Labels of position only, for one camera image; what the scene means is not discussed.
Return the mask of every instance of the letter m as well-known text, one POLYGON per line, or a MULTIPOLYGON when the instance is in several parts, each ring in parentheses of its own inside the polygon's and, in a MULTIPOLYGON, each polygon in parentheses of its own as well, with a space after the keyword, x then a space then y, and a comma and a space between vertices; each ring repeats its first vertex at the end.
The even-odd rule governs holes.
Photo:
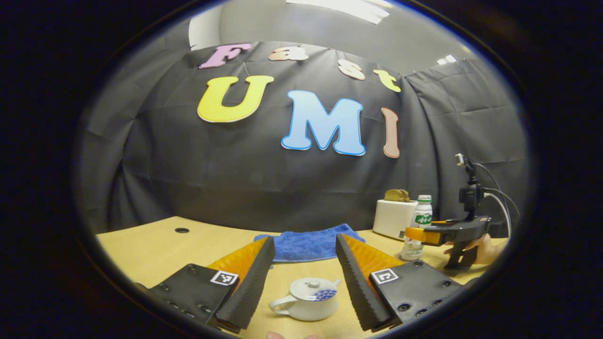
POLYGON ((361 156, 365 148, 360 141, 360 111, 362 105, 351 99, 340 99, 328 114, 316 94, 305 90, 291 90, 293 100, 291 128, 281 145, 292 150, 307 150, 312 141, 306 137, 306 128, 314 135, 321 150, 326 150, 339 129, 339 139, 333 144, 337 153, 361 156))

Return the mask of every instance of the white bottle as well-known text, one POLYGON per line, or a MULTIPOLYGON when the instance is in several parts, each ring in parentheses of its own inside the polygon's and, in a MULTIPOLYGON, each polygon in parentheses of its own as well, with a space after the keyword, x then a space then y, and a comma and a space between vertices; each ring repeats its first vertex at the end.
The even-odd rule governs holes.
MULTIPOLYGON (((431 195, 419 195, 417 201, 418 205, 415 207, 409 227, 430 227, 434 214, 431 207, 431 195)), ((421 244, 421 241, 404 236, 404 247, 400 252, 400 259, 413 261, 421 258, 422 254, 423 244, 421 244)))

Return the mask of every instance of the cable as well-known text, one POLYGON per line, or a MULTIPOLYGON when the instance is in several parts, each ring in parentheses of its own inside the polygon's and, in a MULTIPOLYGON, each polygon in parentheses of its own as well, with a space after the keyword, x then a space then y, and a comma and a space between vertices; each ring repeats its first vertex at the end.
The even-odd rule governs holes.
MULTIPOLYGON (((519 208, 517 208, 517 205, 515 204, 515 202, 513 202, 513 200, 511 198, 509 198, 508 195, 506 195, 502 192, 500 185, 498 185, 498 182, 494 178, 494 175, 492 175, 492 172, 490 172, 490 170, 488 170, 488 168, 486 166, 483 166, 481 163, 474 163, 474 165, 480 166, 481 168, 483 168, 486 171, 486 173, 488 173, 488 175, 492 178, 492 181, 494 181, 494 184, 496 185, 496 188, 497 188, 497 189, 483 188, 483 190, 485 190, 485 191, 492 190, 494 192, 498 192, 498 193, 502 194, 506 199, 508 199, 513 204, 513 207, 515 207, 515 211, 517 211, 517 219, 521 219, 521 213, 519 212, 519 208)), ((507 201, 504 200, 503 202, 505 203, 505 208, 507 209, 507 212, 508 212, 509 206, 507 206, 507 201)))
POLYGON ((496 185, 496 188, 500 189, 500 185, 498 185, 498 182, 496 181, 496 179, 494 178, 494 176, 492 175, 492 173, 488 170, 488 168, 486 168, 486 166, 483 166, 481 163, 474 163, 474 165, 480 166, 481 168, 483 168, 486 171, 486 173, 488 173, 488 175, 492 178, 492 181, 494 181, 494 184, 496 185))
POLYGON ((515 211, 517 211, 517 217, 521 218, 521 213, 519 212, 519 208, 517 208, 517 205, 515 204, 515 202, 513 202, 513 199, 511 199, 508 195, 506 195, 502 191, 500 191, 498 189, 494 189, 494 188, 482 188, 482 189, 484 191, 493 191, 493 192, 497 192, 497 193, 502 194, 502 196, 505 197, 505 198, 507 198, 513 204, 513 207, 515 207, 515 211))
POLYGON ((511 240, 511 219, 509 218, 509 213, 505 209, 505 205, 503 205, 502 201, 492 193, 484 193, 484 197, 491 197, 498 201, 500 208, 502 208, 502 211, 505 213, 505 219, 507 219, 507 231, 509 232, 509 240, 511 240))

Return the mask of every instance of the bottle label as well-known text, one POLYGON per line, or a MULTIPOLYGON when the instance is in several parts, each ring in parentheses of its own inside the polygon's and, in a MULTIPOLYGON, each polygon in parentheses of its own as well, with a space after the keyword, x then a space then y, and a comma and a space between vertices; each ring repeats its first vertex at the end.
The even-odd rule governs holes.
POLYGON ((419 257, 423 254, 423 244, 413 244, 407 242, 402 249, 405 257, 419 257))
POLYGON ((431 224, 431 219, 432 218, 433 218, 433 216, 431 214, 429 214, 429 213, 425 213, 423 215, 418 214, 415 217, 415 222, 417 224, 420 224, 420 225, 427 225, 427 224, 431 224))

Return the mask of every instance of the human hand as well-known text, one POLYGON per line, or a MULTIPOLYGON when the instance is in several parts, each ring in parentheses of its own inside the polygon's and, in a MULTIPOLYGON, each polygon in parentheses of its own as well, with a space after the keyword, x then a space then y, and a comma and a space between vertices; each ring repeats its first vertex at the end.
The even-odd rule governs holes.
MULTIPOLYGON (((276 332, 267 332, 266 339, 285 339, 285 337, 276 332)), ((317 335, 308 335, 304 339, 320 339, 320 337, 317 335)))
MULTIPOLYGON (((454 245, 454 242, 449 241, 444 245, 454 245)), ((502 248, 492 245, 490 235, 488 233, 482 235, 478 239, 472 240, 469 245, 465 246, 464 251, 470 250, 476 246, 478 246, 478 252, 474 264, 492 264, 502 250, 502 248)), ((450 254, 451 252, 452 249, 447 249, 444 251, 444 254, 450 254)))

